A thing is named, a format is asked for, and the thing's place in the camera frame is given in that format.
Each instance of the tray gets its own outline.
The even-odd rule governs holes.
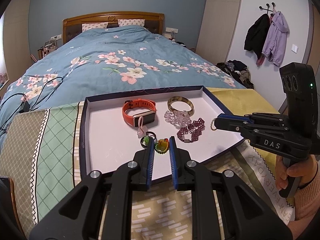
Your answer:
[[[198,120],[201,117],[205,121],[205,129],[197,142],[181,142],[177,138],[179,129],[165,121],[167,101],[173,96],[183,96],[191,100],[195,109],[191,120]],[[210,129],[211,121],[215,117],[221,113],[231,114],[231,112],[203,86],[140,90],[88,97],[84,102],[80,124],[81,176],[93,170],[102,173],[114,171],[123,163],[131,161],[134,154],[142,150],[137,136],[138,128],[128,125],[122,117],[124,102],[137,98],[156,102],[156,119],[153,123],[147,124],[149,131],[156,133],[157,139],[175,136],[177,147],[187,150],[191,158],[197,162],[211,161],[244,141],[239,133]],[[182,111],[190,109],[183,102],[174,102],[172,106]],[[144,111],[143,108],[136,108],[128,114],[134,115]],[[169,152],[163,155],[156,152],[152,180],[162,181],[168,179],[170,175]]]

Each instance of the smartwatch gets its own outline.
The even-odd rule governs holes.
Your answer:
[[[150,110],[140,114],[135,114],[133,116],[126,114],[126,111],[128,109],[133,109],[137,107],[148,108]],[[154,101],[139,98],[136,100],[125,101],[124,106],[122,107],[122,116],[127,124],[134,127],[138,127],[138,121],[141,116],[143,116],[142,125],[154,122],[156,118],[156,111],[156,103]]]

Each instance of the person's hand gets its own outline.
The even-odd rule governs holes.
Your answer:
[[[284,166],[282,157],[277,155],[276,160],[276,187],[278,190],[286,189],[288,186],[287,177],[301,177],[299,187],[309,183],[316,175],[318,162],[314,155],[309,155],[304,162],[296,163],[287,169]]]

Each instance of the pink patterned pillow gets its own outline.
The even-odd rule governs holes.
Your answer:
[[[82,25],[82,32],[85,32],[90,29],[100,28],[106,29],[108,27],[108,22],[104,23],[85,23]]]
[[[140,25],[144,27],[145,20],[142,19],[129,19],[129,20],[118,20],[119,27],[127,25]]]

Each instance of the wooden headboard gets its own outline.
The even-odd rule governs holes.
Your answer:
[[[121,19],[145,19],[145,28],[152,33],[162,35],[164,14],[148,12],[103,12],[81,15],[63,20],[63,44],[71,41],[82,32],[84,23],[109,22],[108,28],[119,27]]]

